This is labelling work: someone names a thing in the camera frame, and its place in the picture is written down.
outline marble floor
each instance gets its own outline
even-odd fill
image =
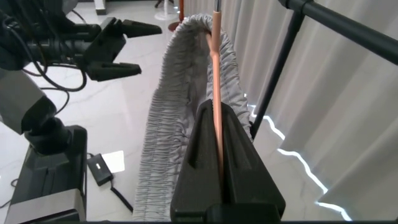
[[[107,4],[108,15],[97,16],[93,3],[79,3],[76,11],[88,23],[99,24],[106,17],[113,16],[157,24],[164,33],[127,40],[117,57],[117,62],[138,63],[142,68],[141,75],[101,83],[89,80],[84,90],[71,93],[68,106],[58,115],[66,125],[78,124],[88,130],[90,153],[123,152],[121,162],[124,170],[115,173],[114,185],[131,204],[134,202],[150,100],[158,84],[163,53],[172,36],[167,30],[170,22],[154,18],[161,9],[154,9],[153,5],[153,1],[111,2]],[[69,16],[71,20],[79,21],[75,15]],[[81,82],[79,72],[67,68],[50,68],[49,76],[67,87],[76,87]],[[42,79],[34,80],[38,86],[49,86]],[[46,93],[57,107],[63,105],[64,93]],[[271,131],[267,121],[264,120],[257,136],[261,138],[255,140],[255,147],[287,202],[284,220],[342,220],[339,213],[315,205],[322,194],[321,189],[309,179],[296,158],[276,151],[282,140]],[[10,182],[19,175],[28,142],[0,123],[0,145],[2,204],[11,198],[13,188]],[[109,189],[110,184],[98,187],[89,172],[87,220],[131,220],[129,210]],[[0,209],[0,222],[4,222],[6,213],[7,207]]]

